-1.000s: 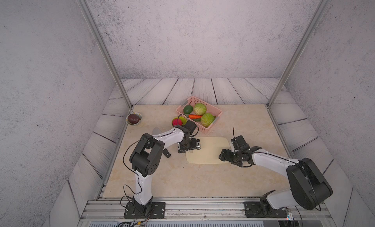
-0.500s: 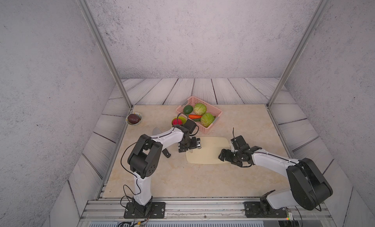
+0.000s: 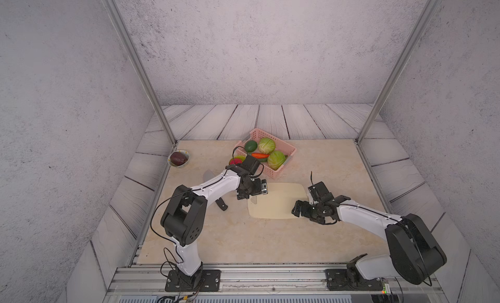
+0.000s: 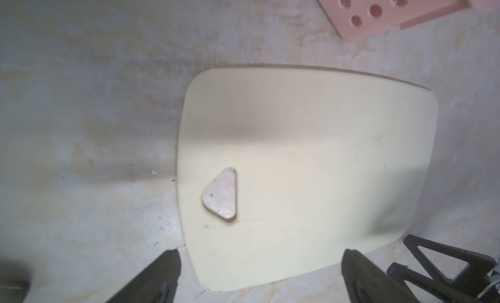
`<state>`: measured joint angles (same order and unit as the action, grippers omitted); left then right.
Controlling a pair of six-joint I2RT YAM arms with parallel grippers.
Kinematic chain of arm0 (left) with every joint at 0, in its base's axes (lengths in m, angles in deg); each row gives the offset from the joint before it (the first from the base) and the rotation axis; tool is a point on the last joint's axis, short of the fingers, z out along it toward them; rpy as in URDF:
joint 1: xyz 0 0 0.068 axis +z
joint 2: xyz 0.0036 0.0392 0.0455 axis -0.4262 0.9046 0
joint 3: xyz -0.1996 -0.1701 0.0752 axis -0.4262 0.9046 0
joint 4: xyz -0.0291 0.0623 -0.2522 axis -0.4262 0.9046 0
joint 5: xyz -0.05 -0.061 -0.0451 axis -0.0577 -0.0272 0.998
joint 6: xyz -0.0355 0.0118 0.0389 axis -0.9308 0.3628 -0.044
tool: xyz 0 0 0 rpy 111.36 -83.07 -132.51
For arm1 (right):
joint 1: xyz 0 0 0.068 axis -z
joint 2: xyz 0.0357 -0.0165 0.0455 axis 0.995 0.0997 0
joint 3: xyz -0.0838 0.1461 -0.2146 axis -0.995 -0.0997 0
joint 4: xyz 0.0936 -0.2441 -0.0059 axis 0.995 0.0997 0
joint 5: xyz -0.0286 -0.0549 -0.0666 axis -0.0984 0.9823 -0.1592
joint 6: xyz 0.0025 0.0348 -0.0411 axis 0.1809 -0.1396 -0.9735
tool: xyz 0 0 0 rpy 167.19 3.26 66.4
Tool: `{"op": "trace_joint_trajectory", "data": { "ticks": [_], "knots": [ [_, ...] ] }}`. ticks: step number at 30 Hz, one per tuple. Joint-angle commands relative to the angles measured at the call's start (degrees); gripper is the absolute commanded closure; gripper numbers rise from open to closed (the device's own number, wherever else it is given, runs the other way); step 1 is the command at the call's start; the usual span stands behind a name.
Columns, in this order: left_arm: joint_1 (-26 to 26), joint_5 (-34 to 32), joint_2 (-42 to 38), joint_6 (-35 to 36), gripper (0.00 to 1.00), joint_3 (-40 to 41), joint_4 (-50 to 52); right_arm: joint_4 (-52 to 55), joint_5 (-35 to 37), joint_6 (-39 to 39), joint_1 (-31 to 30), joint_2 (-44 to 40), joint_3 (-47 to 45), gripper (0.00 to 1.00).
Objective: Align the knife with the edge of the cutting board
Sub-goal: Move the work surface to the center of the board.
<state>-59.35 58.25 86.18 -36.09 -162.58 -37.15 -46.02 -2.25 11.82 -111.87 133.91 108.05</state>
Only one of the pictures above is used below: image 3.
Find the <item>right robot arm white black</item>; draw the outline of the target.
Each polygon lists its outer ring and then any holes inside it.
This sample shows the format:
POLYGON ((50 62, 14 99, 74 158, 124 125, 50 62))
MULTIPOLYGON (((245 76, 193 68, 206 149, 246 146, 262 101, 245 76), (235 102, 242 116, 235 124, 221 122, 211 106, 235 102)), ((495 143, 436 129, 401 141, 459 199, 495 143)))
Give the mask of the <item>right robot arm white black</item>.
POLYGON ((419 285, 447 263, 447 256, 427 225, 416 214, 399 216, 371 209, 346 196, 295 202, 292 214, 327 226, 326 218, 356 225, 382 238, 388 255, 356 257, 347 265, 348 281, 401 277, 419 285))

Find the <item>cleaver knife black handle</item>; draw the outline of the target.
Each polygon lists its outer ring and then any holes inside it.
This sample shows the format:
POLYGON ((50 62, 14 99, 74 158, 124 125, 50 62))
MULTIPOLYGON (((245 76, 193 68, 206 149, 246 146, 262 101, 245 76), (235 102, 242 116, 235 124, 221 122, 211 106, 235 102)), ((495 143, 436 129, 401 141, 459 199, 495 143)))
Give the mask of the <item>cleaver knife black handle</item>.
MULTIPOLYGON (((211 170, 207 170, 204 172, 203 174, 203 182, 207 182, 213 178, 215 178, 216 174, 214 174, 211 170)), ((215 201, 215 203, 217 204, 217 206, 222 210, 222 211, 226 211, 228 209, 228 206, 227 204, 224 202, 223 198, 220 197, 219 199, 217 199, 215 201)))

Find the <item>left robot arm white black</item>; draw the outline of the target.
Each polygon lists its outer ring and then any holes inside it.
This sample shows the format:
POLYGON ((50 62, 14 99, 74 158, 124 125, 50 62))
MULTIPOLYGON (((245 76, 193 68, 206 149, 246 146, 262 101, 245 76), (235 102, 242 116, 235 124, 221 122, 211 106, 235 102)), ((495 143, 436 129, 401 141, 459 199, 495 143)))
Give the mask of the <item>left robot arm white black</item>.
POLYGON ((197 239, 203 231, 207 209, 229 192, 236 192, 238 200, 267 193, 266 181, 260 178, 264 165, 252 156, 241 164, 230 164, 219 174, 194 187, 177 187, 166 201, 160 219, 165 240, 173 243, 178 270, 194 276, 202 267, 197 239))

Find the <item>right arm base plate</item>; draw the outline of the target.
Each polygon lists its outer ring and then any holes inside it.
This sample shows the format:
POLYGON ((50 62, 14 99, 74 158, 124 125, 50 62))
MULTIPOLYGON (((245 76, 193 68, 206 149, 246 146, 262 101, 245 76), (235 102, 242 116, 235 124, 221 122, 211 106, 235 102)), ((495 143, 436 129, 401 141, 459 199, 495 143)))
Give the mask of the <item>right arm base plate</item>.
POLYGON ((366 280, 355 269, 325 270, 329 291, 382 291, 383 283, 377 279, 366 280))

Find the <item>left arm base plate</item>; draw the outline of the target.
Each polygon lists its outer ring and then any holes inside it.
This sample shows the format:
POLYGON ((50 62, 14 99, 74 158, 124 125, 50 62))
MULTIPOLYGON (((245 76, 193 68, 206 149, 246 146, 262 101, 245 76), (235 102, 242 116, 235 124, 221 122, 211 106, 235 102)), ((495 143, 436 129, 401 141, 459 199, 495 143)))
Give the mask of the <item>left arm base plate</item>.
POLYGON ((188 276, 179 270, 172 270, 167 276, 166 292, 218 292, 220 289, 220 270, 198 270, 188 276))

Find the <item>cream plastic cutting board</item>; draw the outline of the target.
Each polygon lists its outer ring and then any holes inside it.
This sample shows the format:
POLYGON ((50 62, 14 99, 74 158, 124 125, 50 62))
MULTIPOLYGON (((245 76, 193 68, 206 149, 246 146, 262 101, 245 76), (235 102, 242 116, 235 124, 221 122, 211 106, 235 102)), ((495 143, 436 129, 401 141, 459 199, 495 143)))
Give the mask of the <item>cream plastic cutting board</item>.
POLYGON ((252 196, 247 201, 249 215, 261 219, 293 219, 292 210, 297 201, 309 201, 299 183, 268 183, 268 193, 252 196))

